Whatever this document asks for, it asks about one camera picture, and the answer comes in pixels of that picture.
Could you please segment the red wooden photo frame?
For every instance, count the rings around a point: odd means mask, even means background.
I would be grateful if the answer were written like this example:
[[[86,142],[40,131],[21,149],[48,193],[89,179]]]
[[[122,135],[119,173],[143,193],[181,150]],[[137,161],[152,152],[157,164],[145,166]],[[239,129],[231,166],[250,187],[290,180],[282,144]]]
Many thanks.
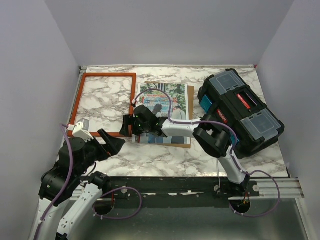
[[[133,72],[83,73],[71,112],[70,124],[89,120],[88,131],[99,137],[98,130],[121,138],[123,116],[133,113],[137,74]]]

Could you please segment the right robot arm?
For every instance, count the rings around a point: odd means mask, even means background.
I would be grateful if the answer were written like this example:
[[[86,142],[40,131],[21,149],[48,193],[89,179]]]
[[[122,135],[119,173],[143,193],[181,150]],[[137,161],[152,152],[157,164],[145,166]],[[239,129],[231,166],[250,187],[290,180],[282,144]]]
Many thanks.
[[[227,125],[213,121],[208,115],[204,119],[176,120],[157,117],[146,106],[136,107],[133,114],[123,116],[120,134],[153,134],[156,137],[194,138],[211,157],[218,159],[230,182],[230,191],[241,196],[248,190],[249,174],[241,167],[234,153],[236,133]]]

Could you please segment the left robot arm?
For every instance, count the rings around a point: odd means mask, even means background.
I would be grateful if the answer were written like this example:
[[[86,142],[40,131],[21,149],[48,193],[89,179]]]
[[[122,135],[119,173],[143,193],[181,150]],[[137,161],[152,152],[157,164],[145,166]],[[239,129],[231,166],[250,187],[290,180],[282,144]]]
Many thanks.
[[[29,236],[31,240],[70,240],[76,228],[98,198],[107,197],[111,182],[106,174],[96,171],[89,177],[79,199],[65,211],[82,175],[96,162],[117,155],[125,140],[98,131],[104,144],[86,130],[74,128],[58,152],[54,167],[41,177],[37,214]]]

